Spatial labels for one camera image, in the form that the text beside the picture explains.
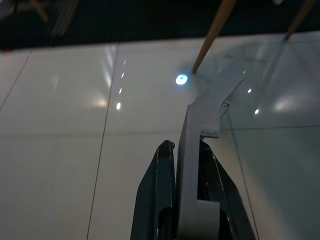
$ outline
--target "glossy floor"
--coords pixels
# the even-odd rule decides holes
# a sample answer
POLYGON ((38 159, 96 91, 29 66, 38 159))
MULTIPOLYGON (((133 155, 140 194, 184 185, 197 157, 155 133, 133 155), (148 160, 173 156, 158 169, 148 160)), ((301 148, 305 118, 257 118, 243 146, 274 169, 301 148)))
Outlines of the glossy floor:
POLYGON ((205 141, 257 239, 317 239, 320 34, 282 37, 218 38, 196 75, 203 39, 1 55, 0 238, 130 239, 158 145, 179 142, 188 104, 241 55, 245 80, 205 141))

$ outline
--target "wooden chair leg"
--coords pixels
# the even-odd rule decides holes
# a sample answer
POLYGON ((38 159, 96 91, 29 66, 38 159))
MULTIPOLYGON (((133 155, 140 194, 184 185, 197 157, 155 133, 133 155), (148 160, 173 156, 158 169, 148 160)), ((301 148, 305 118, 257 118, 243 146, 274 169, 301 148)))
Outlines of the wooden chair leg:
POLYGON ((305 0, 299 12, 295 16, 291 26, 287 34, 285 35, 285 39, 288 40, 292 34, 297 30, 301 22, 305 19, 306 15, 309 13, 313 5, 315 4, 315 0, 305 0))
POLYGON ((237 0, 222 0, 219 9, 214 17, 212 25, 209 29, 209 32, 204 40, 204 43, 201 47, 201 50, 198 54, 198 57, 195 60, 195 63, 192 68, 192 72, 195 73, 200 64, 202 63, 203 59, 205 58, 208 50, 210 49, 212 43, 217 38, 220 30, 224 26, 225 22, 227 21, 232 9, 234 8, 237 0))
POLYGON ((39 14, 41 20, 46 24, 49 20, 47 14, 45 13, 45 10, 41 6, 41 4, 37 0, 31 0, 31 5, 36 10, 36 12, 39 14))

